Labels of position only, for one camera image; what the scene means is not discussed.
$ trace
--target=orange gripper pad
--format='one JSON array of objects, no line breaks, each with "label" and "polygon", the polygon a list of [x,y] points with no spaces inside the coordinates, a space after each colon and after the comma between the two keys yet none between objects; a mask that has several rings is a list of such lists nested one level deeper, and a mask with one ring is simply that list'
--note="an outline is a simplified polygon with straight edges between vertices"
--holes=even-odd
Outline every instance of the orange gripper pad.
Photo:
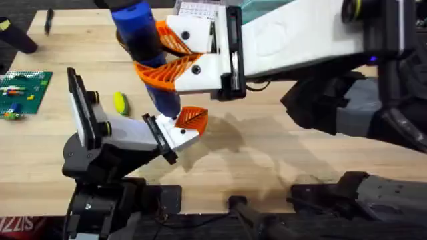
[{"label": "orange gripper pad", "polygon": [[157,89],[175,91],[175,79],[190,68],[200,56],[200,54],[188,55],[158,68],[147,67],[137,61],[134,61],[133,65],[144,83]]},{"label": "orange gripper pad", "polygon": [[201,107],[183,107],[175,127],[195,129],[202,136],[207,126],[207,109]]},{"label": "orange gripper pad", "polygon": [[166,25],[166,21],[155,22],[163,46],[183,54],[192,54],[191,50],[179,39],[179,37]]}]

